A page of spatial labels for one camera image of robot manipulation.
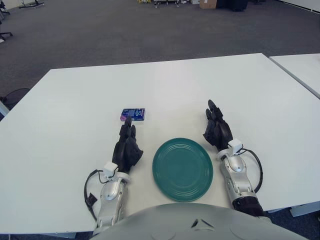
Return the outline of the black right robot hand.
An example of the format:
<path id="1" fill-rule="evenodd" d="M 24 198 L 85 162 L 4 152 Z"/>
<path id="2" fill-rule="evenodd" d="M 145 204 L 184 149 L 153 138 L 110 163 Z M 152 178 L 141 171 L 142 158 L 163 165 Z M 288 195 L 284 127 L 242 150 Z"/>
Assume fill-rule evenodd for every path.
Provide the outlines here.
<path id="1" fill-rule="evenodd" d="M 233 140 L 233 135 L 228 123 L 223 119 L 223 113 L 215 103 L 209 99 L 208 108 L 205 111 L 208 120 L 205 132 L 205 140 L 220 152 L 228 148 L 228 143 Z"/>

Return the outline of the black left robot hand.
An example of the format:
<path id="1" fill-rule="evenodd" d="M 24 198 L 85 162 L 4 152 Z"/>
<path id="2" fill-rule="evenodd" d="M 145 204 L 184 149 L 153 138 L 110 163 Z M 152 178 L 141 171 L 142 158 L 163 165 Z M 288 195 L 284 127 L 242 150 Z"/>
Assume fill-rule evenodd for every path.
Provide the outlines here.
<path id="1" fill-rule="evenodd" d="M 131 167 L 137 164 L 143 153 L 137 144 L 136 127 L 132 124 L 132 118 L 128 116 L 120 128 L 112 162 L 117 165 L 119 172 L 129 174 Z"/>

